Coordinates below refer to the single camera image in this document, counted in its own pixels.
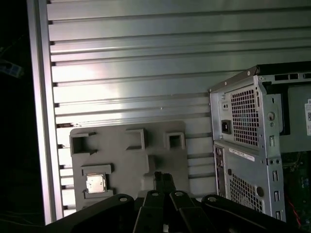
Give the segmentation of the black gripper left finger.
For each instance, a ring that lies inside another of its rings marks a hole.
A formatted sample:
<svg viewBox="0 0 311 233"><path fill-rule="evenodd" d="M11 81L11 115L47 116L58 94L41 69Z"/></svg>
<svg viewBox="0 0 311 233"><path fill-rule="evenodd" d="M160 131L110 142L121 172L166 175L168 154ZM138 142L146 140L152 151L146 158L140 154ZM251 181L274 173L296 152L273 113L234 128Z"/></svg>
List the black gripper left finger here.
<svg viewBox="0 0 311 233"><path fill-rule="evenodd" d="M46 233L163 232L163 174L154 173L155 190L144 198L118 194L45 226Z"/></svg>

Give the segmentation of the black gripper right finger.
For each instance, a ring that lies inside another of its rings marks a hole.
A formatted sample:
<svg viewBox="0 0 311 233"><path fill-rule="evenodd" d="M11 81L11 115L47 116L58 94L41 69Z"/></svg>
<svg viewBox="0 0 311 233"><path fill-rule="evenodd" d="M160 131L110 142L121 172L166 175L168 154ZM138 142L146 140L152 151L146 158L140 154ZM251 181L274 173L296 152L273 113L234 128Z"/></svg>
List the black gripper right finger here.
<svg viewBox="0 0 311 233"><path fill-rule="evenodd" d="M301 230L251 208L217 195L201 201L175 188L173 177L162 174L163 191L168 198L165 211L173 226L183 233L300 233Z"/></svg>

